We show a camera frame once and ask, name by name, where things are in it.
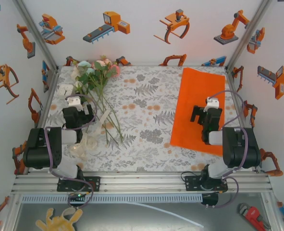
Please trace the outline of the cream fake flower stem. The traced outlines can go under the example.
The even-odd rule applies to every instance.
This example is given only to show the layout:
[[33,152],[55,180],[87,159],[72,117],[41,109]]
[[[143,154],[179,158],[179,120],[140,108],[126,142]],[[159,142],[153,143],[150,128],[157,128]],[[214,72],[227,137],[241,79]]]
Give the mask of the cream fake flower stem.
[[[91,78],[77,78],[77,82],[74,84],[77,93],[82,95],[87,95],[91,99],[94,99],[96,102],[96,106],[99,111],[103,115],[107,110],[110,110],[109,115],[106,118],[106,122],[103,123],[103,127],[106,130],[107,137],[109,136],[112,141],[116,144],[120,144],[123,142],[123,135],[121,132],[120,122],[117,118],[116,112],[112,105],[108,102],[107,98],[104,94],[104,88],[108,83],[107,80],[100,78],[99,80],[95,80],[93,77]],[[111,125],[117,131],[117,135],[112,135],[111,132],[108,131],[108,124]]]

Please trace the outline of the orange wrapping paper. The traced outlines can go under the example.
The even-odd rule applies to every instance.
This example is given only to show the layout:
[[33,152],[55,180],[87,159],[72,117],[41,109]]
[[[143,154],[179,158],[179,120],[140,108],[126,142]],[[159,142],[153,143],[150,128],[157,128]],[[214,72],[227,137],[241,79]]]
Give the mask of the orange wrapping paper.
[[222,146],[202,141],[199,117],[191,122],[194,106],[205,107],[206,98],[225,90],[225,76],[184,68],[170,144],[193,151],[222,156]]

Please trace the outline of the white fake flower stem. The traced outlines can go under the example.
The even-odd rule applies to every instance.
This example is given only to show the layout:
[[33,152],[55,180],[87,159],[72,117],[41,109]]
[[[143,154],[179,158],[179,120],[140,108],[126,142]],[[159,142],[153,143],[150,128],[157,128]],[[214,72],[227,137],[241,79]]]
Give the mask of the white fake flower stem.
[[74,80],[74,92],[80,92],[93,99],[92,90],[97,86],[95,70],[87,61],[82,61],[74,66],[71,73],[71,79]]

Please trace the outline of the light blue fake flower stem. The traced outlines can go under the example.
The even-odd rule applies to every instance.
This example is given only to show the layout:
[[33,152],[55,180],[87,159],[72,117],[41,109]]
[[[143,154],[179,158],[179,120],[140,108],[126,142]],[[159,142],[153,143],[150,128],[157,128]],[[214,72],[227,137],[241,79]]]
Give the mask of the light blue fake flower stem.
[[115,74],[113,63],[109,59],[97,60],[92,63],[81,61],[75,66],[76,73],[73,73],[76,92],[82,94],[81,101],[88,100],[86,96],[96,102],[101,114],[104,114],[110,107],[104,96],[104,88],[110,78]]

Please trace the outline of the white square alarm clock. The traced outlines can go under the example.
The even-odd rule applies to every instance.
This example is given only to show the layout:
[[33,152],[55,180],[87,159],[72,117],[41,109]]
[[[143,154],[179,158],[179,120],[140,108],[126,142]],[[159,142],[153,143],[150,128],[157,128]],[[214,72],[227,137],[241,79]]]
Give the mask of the white square alarm clock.
[[59,98],[64,99],[72,95],[73,91],[74,91],[74,86],[72,84],[61,84],[59,86],[57,94]]

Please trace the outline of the floral patterned tablecloth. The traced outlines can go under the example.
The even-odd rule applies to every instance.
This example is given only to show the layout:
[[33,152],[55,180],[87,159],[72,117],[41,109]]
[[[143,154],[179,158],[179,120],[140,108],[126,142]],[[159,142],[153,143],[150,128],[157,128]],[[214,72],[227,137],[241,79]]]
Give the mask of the floral patterned tablecloth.
[[112,108],[92,146],[63,157],[83,171],[200,171],[222,158],[170,144],[183,69],[122,67],[104,88],[101,108]]

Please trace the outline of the small circuit board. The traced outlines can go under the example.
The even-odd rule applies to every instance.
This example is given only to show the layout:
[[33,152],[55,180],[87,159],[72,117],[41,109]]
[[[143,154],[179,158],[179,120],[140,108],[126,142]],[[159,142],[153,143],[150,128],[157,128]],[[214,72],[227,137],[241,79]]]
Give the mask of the small circuit board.
[[73,203],[73,202],[84,202],[86,200],[86,194],[84,193],[80,193],[80,192],[77,192],[77,193],[71,193],[69,194],[69,197],[68,197],[68,200],[70,203]]

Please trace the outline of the white plastic strip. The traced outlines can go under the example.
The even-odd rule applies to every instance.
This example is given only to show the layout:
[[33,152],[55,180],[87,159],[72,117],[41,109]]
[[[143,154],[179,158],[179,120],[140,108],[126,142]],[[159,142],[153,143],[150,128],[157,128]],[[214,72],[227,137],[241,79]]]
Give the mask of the white plastic strip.
[[128,205],[135,205],[135,206],[140,206],[140,207],[145,207],[145,208],[149,208],[149,209],[153,209],[153,210],[156,210],[156,211],[159,211],[159,212],[162,212],[162,213],[165,213],[165,214],[168,214],[170,216],[173,216],[173,217],[176,217],[176,218],[179,218],[183,221],[186,221],[186,222],[189,222],[190,224],[192,225],[195,225],[195,226],[198,226],[200,228],[204,228],[204,226],[202,224],[199,224],[195,221],[192,221],[190,219],[187,219],[183,216],[180,216],[176,213],[173,213],[173,212],[170,212],[170,211],[167,211],[167,210],[164,210],[164,209],[160,209],[160,208],[157,208],[157,207],[154,207],[154,206],[151,206],[151,205],[146,205],[146,204],[141,204],[141,203],[134,203],[134,202],[126,202],[126,204]]

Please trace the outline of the red pipe wrench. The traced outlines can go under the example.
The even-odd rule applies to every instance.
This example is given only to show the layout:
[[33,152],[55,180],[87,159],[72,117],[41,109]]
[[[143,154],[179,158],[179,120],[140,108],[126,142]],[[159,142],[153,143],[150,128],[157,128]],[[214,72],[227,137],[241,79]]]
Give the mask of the red pipe wrench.
[[256,207],[240,203],[237,211],[256,231],[269,231],[271,229],[271,225]]

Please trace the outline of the yellow glove-shaped cloth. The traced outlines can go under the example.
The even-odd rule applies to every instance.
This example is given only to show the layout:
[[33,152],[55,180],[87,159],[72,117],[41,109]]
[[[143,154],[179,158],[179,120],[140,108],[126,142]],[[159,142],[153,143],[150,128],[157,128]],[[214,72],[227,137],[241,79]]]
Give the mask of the yellow glove-shaped cloth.
[[52,217],[54,208],[49,208],[46,212],[46,222],[37,220],[35,225],[41,231],[76,231],[74,224],[81,218],[82,209],[69,207],[63,210],[60,216]]

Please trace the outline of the aluminium side rail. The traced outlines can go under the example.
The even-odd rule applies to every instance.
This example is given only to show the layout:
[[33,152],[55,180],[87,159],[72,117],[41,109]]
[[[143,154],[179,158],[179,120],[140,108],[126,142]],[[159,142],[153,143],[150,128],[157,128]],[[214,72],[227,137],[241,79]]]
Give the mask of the aluminium side rail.
[[43,113],[41,114],[39,124],[38,124],[40,128],[45,127],[45,124],[46,124],[46,121],[47,121],[47,118],[48,118],[48,114],[49,114],[49,111],[50,111],[50,106],[51,106],[51,102],[52,102],[52,99],[53,99],[53,95],[54,95],[54,92],[56,90],[56,86],[57,86],[57,83],[58,83],[60,71],[61,70],[58,69],[56,71],[56,73],[54,73],[52,75],[51,85],[50,85],[50,88],[49,88],[49,91],[48,91],[48,97],[47,97],[46,104],[44,106],[44,110],[43,110]]
[[233,97],[237,116],[229,119],[223,128],[223,160],[234,171],[260,167],[262,162],[261,153],[255,138],[253,128],[245,122],[244,100],[236,92],[232,75],[227,74],[229,84],[228,92]]

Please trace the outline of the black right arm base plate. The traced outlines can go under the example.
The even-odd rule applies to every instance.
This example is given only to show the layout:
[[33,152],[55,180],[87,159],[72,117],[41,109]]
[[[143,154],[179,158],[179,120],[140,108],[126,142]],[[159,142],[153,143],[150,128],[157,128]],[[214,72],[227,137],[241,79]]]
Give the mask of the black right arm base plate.
[[220,179],[201,178],[198,176],[185,176],[185,188],[188,192],[226,192],[227,184],[224,184]]

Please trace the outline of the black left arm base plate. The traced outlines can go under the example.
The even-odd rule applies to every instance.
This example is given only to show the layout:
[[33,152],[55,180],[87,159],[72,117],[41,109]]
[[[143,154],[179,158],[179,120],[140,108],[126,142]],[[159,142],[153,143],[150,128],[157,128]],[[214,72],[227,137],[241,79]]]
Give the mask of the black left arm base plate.
[[[100,188],[101,178],[98,176],[85,177],[87,181],[93,187],[94,192],[98,192]],[[58,192],[91,192],[91,187],[88,184],[77,182],[73,180],[62,180],[59,179],[57,184]]]

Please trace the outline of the wide aluminium frame rail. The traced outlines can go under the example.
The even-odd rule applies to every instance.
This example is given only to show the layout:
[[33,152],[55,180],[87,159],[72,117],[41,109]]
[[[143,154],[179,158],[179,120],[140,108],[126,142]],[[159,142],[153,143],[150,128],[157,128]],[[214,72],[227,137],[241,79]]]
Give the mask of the wide aluminium frame rail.
[[[185,193],[185,183],[180,172],[91,172],[86,176],[99,176],[99,193]],[[231,175],[239,184],[241,193],[272,192],[272,185],[267,174],[256,172],[237,172]],[[15,178],[11,193],[57,193],[58,178],[51,174],[31,171],[27,175]]]

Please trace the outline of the aluminium frame post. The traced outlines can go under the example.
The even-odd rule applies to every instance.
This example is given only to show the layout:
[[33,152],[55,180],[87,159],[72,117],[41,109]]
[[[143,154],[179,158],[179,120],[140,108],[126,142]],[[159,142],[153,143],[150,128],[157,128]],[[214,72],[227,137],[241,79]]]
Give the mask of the aluminium frame post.
[[267,9],[272,4],[272,2],[273,2],[273,0],[261,0],[254,16],[252,17],[252,20],[249,22],[249,25],[248,25],[244,35],[240,39],[240,42],[239,42],[238,46],[236,47],[236,50],[234,51],[228,65],[226,66],[226,68],[227,68],[226,71],[228,73],[230,73],[231,70],[233,69],[236,61],[239,59],[239,57],[241,56],[246,45],[249,43],[250,38],[253,35],[253,32],[256,31],[258,24],[260,23],[260,21],[264,17],[265,13],[267,12]]
[[23,0],[12,0],[15,7],[17,8],[19,14],[23,18],[24,22],[26,23],[26,26],[31,31],[35,42],[38,44],[38,46],[41,48],[45,58],[47,59],[48,63],[50,64],[50,68],[57,73],[58,72],[58,65],[56,64],[54,58],[52,57],[51,52],[49,51],[44,39],[42,38],[40,31],[38,30],[31,14],[29,13],[28,9],[25,6],[25,3]]

